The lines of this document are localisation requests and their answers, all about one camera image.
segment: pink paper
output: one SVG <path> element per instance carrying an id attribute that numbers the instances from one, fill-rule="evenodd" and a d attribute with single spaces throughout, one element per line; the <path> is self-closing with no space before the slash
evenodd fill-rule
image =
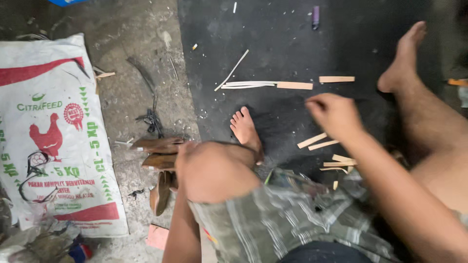
<path id="1" fill-rule="evenodd" d="M 145 242 L 148 246 L 164 250 L 166 248 L 168 235 L 169 230 L 159 226 L 150 225 L 148 230 L 148 238 L 146 238 Z"/>

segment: concrete floor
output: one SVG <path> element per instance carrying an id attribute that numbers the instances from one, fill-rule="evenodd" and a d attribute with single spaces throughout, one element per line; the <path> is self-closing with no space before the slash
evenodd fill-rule
<path id="1" fill-rule="evenodd" d="M 450 29 L 440 31 L 446 77 L 467 76 L 466 69 L 454 67 L 458 54 L 467 46 L 467 39 L 453 26 L 453 17 L 446 15 L 453 12 L 456 2 L 440 0 L 434 6 L 436 15 L 441 17 L 441 29 Z M 90 262 L 160 262 L 163 251 L 148 247 L 145 238 L 149 224 L 169 228 L 174 195 L 164 214 L 154 216 L 149 207 L 148 187 L 155 185 L 156 177 L 140 167 L 146 155 L 131 152 L 127 146 L 114 141 L 147 135 L 147 125 L 135 123 L 134 118 L 152 105 L 140 74 L 125 61 L 128 56 L 138 58 L 158 86 L 157 113 L 165 135 L 199 140 L 197 116 L 185 74 L 176 0 L 91 0 L 68 8 L 59 8 L 45 0 L 0 0 L 0 40 L 13 40 L 17 35 L 37 33 L 40 29 L 47 31 L 52 39 L 85 33 L 92 64 L 117 73 L 102 79 L 98 85 L 130 235 L 88 240 L 95 253 Z M 174 75 L 169 58 L 175 64 L 179 79 Z M 443 96 L 460 110 L 454 88 L 447 88 Z M 146 191 L 137 200 L 127 196 L 140 189 Z M 215 262 L 212 251 L 206 252 L 204 262 Z"/>

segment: black rubber mat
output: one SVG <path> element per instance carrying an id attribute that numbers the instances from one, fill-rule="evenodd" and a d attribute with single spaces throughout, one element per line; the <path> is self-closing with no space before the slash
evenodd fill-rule
<path id="1" fill-rule="evenodd" d="M 332 92 L 354 98 L 368 131 L 383 144 L 401 142 L 395 104 L 376 90 L 398 39 L 419 20 L 429 19 L 418 67 L 423 81 L 442 89 L 438 34 L 431 30 L 431 1 L 385 0 L 179 0 L 189 87 L 202 140 L 231 141 L 230 118 L 246 105 L 263 142 L 265 177 L 274 166 L 331 182 L 336 171 L 320 173 L 339 144 L 309 151 L 297 143 L 320 134 L 304 107 L 309 96 Z M 320 27 L 312 30 L 314 6 Z M 250 52 L 229 81 L 269 80 L 314 83 L 313 90 L 214 89 Z M 350 83 L 318 82 L 319 76 L 355 76 Z"/>

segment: hairy leg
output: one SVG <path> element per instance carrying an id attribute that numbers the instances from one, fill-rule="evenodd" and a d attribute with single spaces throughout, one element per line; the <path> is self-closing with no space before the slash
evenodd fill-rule
<path id="1" fill-rule="evenodd" d="M 425 33 L 425 23 L 418 22 L 400 39 L 378 87 L 395 95 L 409 141 L 429 153 L 411 174 L 449 208 L 468 213 L 468 121 L 417 75 L 417 48 Z"/>
<path id="2" fill-rule="evenodd" d="M 251 169 L 261 158 L 262 145 L 247 108 L 242 107 L 231 123 L 242 146 L 206 142 L 179 153 L 176 169 L 190 201 L 218 203 L 261 185 Z"/>

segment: bare foot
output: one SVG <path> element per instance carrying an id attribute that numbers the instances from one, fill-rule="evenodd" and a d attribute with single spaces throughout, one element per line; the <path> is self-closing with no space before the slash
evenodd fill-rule
<path id="1" fill-rule="evenodd" d="M 411 79 L 416 73 L 417 48 L 426 35 L 426 22 L 419 21 L 400 39 L 393 63 L 380 76 L 377 87 L 381 92 L 392 93 L 401 87 L 402 80 Z"/>
<path id="2" fill-rule="evenodd" d="M 254 121 L 252 117 L 250 117 L 247 107 L 242 107 L 241 111 L 237 111 L 233 115 L 230 127 L 242 145 L 255 151 L 257 164 L 261 164 L 263 161 L 262 143 L 260 142 L 260 138 L 255 130 Z"/>

